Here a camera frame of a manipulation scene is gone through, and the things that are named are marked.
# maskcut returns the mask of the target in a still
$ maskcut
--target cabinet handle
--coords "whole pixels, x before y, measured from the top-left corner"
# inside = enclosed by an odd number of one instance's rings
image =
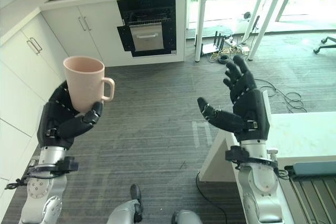
[[[86,31],[86,29],[84,28],[82,22],[80,21],[80,17],[78,17],[78,20],[79,20],[79,23],[80,23],[80,25],[82,26],[83,30]]]
[[[86,24],[86,26],[88,27],[89,31],[91,31],[91,28],[89,27],[89,24],[88,24],[88,22],[86,21],[86,16],[84,16],[84,21],[85,21],[85,24]]]
[[[38,47],[40,48],[39,51],[42,51],[42,47],[40,46],[40,44],[36,41],[36,39],[34,39],[33,37],[29,38],[32,42],[34,42],[35,44],[38,45]]]
[[[148,39],[148,38],[155,38],[158,34],[155,33],[155,34],[151,34],[151,35],[137,35],[136,37],[138,39]]]
[[[33,50],[33,52],[35,54],[39,54],[40,53],[40,51],[35,47],[35,45],[30,40],[27,40],[27,44],[31,48],[31,50]]]

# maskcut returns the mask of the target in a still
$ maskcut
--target oven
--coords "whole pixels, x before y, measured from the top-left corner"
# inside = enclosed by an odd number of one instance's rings
[[[118,33],[133,57],[176,54],[175,0],[119,0]]]

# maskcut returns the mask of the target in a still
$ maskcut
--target robot leg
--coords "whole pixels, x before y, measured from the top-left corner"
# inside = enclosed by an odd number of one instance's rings
[[[140,188],[133,184],[130,188],[132,200],[115,208],[107,224],[133,224],[142,220],[142,202]]]
[[[140,204],[134,199],[117,206],[110,214],[107,224],[133,224],[136,205]]]
[[[181,210],[173,214],[172,224],[202,224],[202,221],[194,212]]]

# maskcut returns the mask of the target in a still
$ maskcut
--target white cabinet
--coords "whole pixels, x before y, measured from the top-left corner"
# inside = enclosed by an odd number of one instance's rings
[[[90,28],[91,37],[96,44],[106,66],[124,65],[131,60],[131,52],[124,51],[118,26],[122,26],[117,1],[78,6]]]
[[[38,14],[24,26],[22,32],[31,41],[33,46],[38,49],[37,54],[48,63],[61,80],[65,80],[63,60],[68,55],[42,17],[42,14]]]
[[[86,17],[81,16],[77,6],[46,10],[42,15],[69,56],[102,60],[92,41]]]
[[[0,119],[0,178],[10,179],[30,136]]]
[[[37,118],[44,104],[44,100],[0,61],[1,119],[32,136],[36,129]]]
[[[7,133],[13,132],[13,129],[11,130],[6,130]],[[14,134],[7,134],[6,135],[6,139],[9,140],[10,137],[19,137],[22,138],[22,136],[20,136],[20,134],[18,133],[14,133]],[[24,144],[24,142],[27,140],[27,138],[20,139],[20,141]],[[15,180],[17,178],[21,178],[30,159],[31,156],[33,155],[35,149],[37,146],[37,137],[36,134],[34,134],[34,136],[32,138],[29,138],[28,143],[25,146],[24,151],[21,153],[21,156],[18,159],[15,159],[16,157],[18,157],[19,155],[16,154],[15,156],[12,155],[12,157],[8,158],[8,160],[6,160],[6,166],[8,166],[9,168],[11,168],[11,176],[10,178],[7,179],[3,179],[0,178],[0,221],[3,220],[7,208],[9,206],[9,204],[11,203],[12,197],[15,193],[16,190],[3,190],[5,188],[5,186],[8,183],[13,183],[15,182]]]
[[[8,200],[6,200],[6,191],[10,190],[5,190],[5,186],[8,184],[8,180],[0,178],[0,221],[3,220],[7,207],[8,207]]]
[[[61,79],[50,68],[47,62],[30,48],[26,36],[17,32],[9,41],[0,47],[0,61],[24,83],[34,90],[43,100],[47,101],[54,89],[61,84]]]

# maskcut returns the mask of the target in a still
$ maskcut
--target chair leg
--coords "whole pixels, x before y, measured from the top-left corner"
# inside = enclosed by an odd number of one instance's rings
[[[318,52],[320,51],[321,48],[336,48],[336,44],[335,45],[328,45],[328,46],[321,46],[321,47],[318,47],[316,49],[313,50],[313,52],[315,54],[318,54]]]
[[[327,42],[327,40],[331,40],[331,41],[333,41],[333,42],[336,42],[336,39],[335,39],[335,38],[332,38],[332,37],[327,37],[327,38],[325,38],[325,39],[321,39],[321,42],[324,44],[324,43]]]
[[[326,39],[336,42],[336,38],[327,37]]]

